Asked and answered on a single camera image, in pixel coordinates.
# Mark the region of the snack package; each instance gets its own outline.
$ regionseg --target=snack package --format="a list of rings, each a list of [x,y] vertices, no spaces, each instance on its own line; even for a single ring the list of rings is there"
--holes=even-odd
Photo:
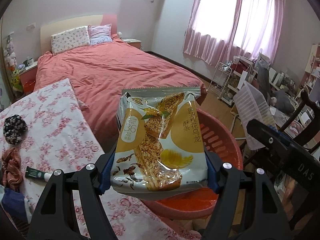
[[[119,193],[159,200],[207,185],[207,164],[196,111],[200,88],[128,90],[111,185]]]

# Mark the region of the curtain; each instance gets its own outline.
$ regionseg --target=curtain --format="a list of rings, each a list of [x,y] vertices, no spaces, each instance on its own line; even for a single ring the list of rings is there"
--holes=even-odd
[[[285,0],[194,0],[183,52],[209,65],[233,56],[272,62],[278,47]]]

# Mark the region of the headboard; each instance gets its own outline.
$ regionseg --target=headboard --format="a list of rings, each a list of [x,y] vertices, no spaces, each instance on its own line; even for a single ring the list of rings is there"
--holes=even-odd
[[[67,31],[76,27],[87,25],[99,26],[110,23],[112,24],[111,34],[116,34],[116,15],[89,15],[44,25],[40,29],[41,53],[44,54],[46,51],[51,51],[51,35]]]

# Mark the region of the metal bolt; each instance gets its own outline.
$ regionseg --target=metal bolt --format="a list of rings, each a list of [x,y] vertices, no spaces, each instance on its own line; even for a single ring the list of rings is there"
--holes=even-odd
[[[257,168],[257,173],[260,175],[264,174],[264,170],[262,168]]]
[[[61,170],[55,170],[54,172],[53,172],[53,174],[55,175],[55,176],[59,176],[60,174],[61,174]]]
[[[88,171],[91,171],[94,169],[94,164],[90,163],[85,167]]]
[[[225,169],[231,169],[231,168],[232,168],[231,163],[223,163],[222,166],[223,166]]]

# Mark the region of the wall outlet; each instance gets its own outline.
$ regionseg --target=wall outlet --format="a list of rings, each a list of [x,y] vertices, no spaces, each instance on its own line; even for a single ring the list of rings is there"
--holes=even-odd
[[[36,28],[36,23],[32,23],[27,26],[27,31],[33,31]]]

